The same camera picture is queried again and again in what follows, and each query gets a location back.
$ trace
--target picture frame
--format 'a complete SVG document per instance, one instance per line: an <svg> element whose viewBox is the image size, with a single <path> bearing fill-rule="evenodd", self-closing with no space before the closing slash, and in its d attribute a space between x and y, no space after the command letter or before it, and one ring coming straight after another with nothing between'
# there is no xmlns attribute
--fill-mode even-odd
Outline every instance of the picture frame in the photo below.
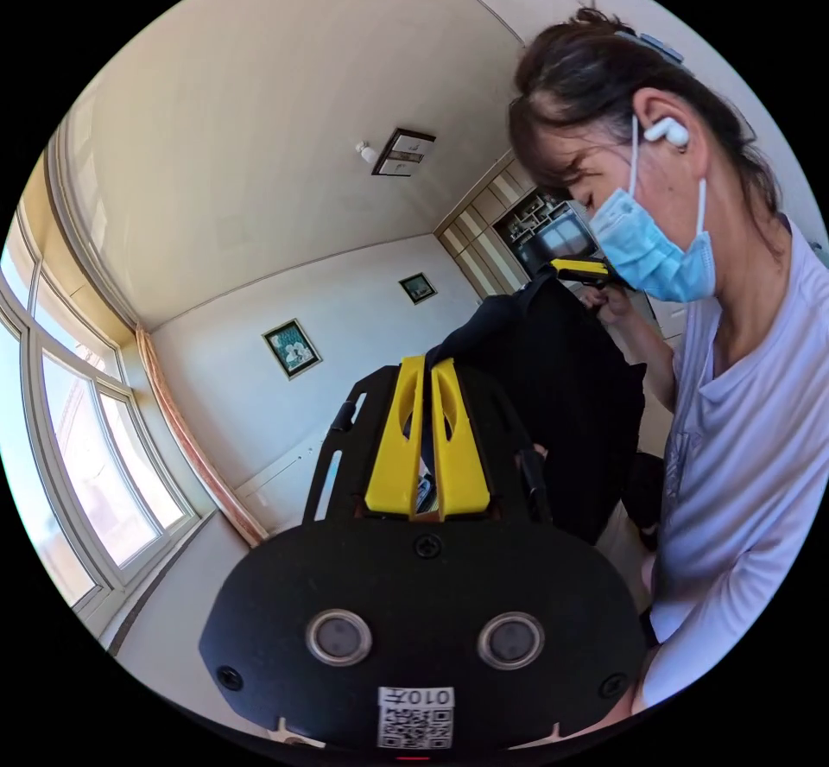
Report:
<svg viewBox="0 0 829 767"><path fill-rule="evenodd" d="M403 287L403 291L415 305L427 301L429 298L438 294L438 290L422 272L404 278L399 283Z"/></svg>
<svg viewBox="0 0 829 767"><path fill-rule="evenodd" d="M262 336L288 381L310 370L322 361L296 318L268 330Z"/></svg>

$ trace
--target curtain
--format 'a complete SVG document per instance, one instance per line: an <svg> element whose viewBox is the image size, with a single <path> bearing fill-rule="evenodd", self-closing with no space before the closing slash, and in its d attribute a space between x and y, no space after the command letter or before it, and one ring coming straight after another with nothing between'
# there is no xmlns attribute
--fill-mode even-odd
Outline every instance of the curtain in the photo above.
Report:
<svg viewBox="0 0 829 767"><path fill-rule="evenodd" d="M251 547L258 545L267 539L268 532L239 502L236 495L219 476L216 468L211 465L210 460L193 438L193 434L181 417L181 413L170 395L169 387L155 354L153 340L141 326L136 329L136 341L138 354L141 356L144 370L147 372L147 377L152 385L155 399L161 407L161 412L164 414L170 432L190 463L190 467L192 467L196 476L201 479L216 507L231 521L244 540Z"/></svg>

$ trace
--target lens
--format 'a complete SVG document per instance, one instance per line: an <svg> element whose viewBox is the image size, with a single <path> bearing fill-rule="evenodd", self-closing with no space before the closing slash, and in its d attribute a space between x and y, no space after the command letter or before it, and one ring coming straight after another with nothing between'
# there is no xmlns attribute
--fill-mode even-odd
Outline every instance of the lens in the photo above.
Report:
<svg viewBox="0 0 829 767"><path fill-rule="evenodd" d="M478 637L478 654L494 669L520 669L533 662L544 645L544 630L532 616L507 612L493 618Z"/></svg>
<svg viewBox="0 0 829 767"><path fill-rule="evenodd" d="M314 657L329 666L351 666L369 654L371 632L353 612L331 609L308 625L307 645Z"/></svg>

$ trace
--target window pane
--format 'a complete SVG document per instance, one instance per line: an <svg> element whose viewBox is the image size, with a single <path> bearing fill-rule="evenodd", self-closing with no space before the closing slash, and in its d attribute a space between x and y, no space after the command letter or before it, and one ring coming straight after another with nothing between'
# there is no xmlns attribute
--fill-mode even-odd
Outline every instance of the window pane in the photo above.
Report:
<svg viewBox="0 0 829 767"><path fill-rule="evenodd" d="M110 423L112 435L132 480L144 497L144 501L155 514L163 528L169 528L181 519L178 503L170 495L164 483L149 461L147 452L138 439L126 402L109 396L101 396L106 420Z"/></svg>
<svg viewBox="0 0 829 767"><path fill-rule="evenodd" d="M20 384L20 346L0 328L0 454L11 495L41 562L69 605L93 588L60 530L28 442Z"/></svg>
<svg viewBox="0 0 829 767"><path fill-rule="evenodd" d="M0 258L0 269L9 288L25 309L28 305L28 291L32 286L32 275L35 272L35 261L28 253L17 217L11 221L9 236L3 244L3 256Z"/></svg>
<svg viewBox="0 0 829 767"><path fill-rule="evenodd" d="M115 351L90 332L43 275L37 284L35 320L69 352L74 352L107 375L121 377Z"/></svg>
<svg viewBox="0 0 829 767"><path fill-rule="evenodd" d="M155 529L107 447L89 382L48 356L43 356L43 375L55 438L75 494L98 538L122 566L155 539Z"/></svg>

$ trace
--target dark hair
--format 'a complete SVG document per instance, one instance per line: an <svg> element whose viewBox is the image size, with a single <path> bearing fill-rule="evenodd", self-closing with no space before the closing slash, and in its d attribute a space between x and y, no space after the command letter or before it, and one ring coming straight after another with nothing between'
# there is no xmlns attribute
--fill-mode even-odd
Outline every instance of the dark hair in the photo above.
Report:
<svg viewBox="0 0 829 767"><path fill-rule="evenodd" d="M618 35L620 30L636 35L617 16L609 18L594 7L582 7L533 41L516 71L520 95L509 106L509 138L516 159L538 186L560 194L582 176L579 164L552 163L539 149L539 130L601 120L620 143L628 143L636 91L654 87L673 93L699 113L718 139L737 170L754 226L777 257L751 206L750 190L755 188L769 210L779 213L777 182L753 146L753 131L737 111L684 67L654 48Z"/></svg>

